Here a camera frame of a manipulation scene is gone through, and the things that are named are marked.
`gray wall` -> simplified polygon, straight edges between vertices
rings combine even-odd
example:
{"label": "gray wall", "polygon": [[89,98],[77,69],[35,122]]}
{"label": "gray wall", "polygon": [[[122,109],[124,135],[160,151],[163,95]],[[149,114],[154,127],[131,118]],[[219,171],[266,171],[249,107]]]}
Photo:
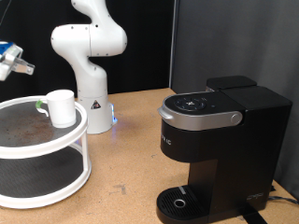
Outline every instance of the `gray wall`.
{"label": "gray wall", "polygon": [[204,91],[209,77],[242,75],[292,100],[275,179],[299,199],[299,1],[177,3],[172,89]]}

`blue object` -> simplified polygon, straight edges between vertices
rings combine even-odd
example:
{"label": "blue object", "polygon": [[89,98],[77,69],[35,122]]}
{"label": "blue object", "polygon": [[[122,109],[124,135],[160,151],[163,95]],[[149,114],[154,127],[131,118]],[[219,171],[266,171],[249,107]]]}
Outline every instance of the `blue object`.
{"label": "blue object", "polygon": [[7,49],[9,49],[12,45],[13,45],[12,42],[5,43],[5,44],[0,43],[0,54],[4,54],[4,52],[7,51]]}

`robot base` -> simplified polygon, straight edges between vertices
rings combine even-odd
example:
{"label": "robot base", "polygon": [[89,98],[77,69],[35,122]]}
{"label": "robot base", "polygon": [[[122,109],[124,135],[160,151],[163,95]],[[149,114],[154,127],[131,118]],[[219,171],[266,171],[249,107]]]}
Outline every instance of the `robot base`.
{"label": "robot base", "polygon": [[112,104],[108,101],[108,96],[94,98],[78,98],[78,102],[87,111],[89,126],[87,133],[104,133],[113,125]]}

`mug handle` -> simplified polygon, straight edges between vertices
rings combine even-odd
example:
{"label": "mug handle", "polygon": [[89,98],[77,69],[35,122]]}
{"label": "mug handle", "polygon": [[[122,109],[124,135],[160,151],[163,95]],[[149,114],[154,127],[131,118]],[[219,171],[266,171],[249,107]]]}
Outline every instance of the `mug handle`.
{"label": "mug handle", "polygon": [[44,104],[44,102],[42,102],[42,100],[38,100],[36,102],[36,110],[39,112],[39,113],[43,113],[43,114],[46,114],[46,116],[48,117],[49,116],[49,113],[47,110],[44,110],[41,108],[41,105]]}

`robot logo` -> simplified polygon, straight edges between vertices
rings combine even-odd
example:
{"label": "robot logo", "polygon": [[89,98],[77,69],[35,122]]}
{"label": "robot logo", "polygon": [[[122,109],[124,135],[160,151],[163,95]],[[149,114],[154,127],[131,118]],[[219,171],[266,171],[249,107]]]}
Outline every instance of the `robot logo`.
{"label": "robot logo", "polygon": [[92,109],[99,109],[99,108],[101,108],[100,104],[97,103],[97,101],[94,101]]}

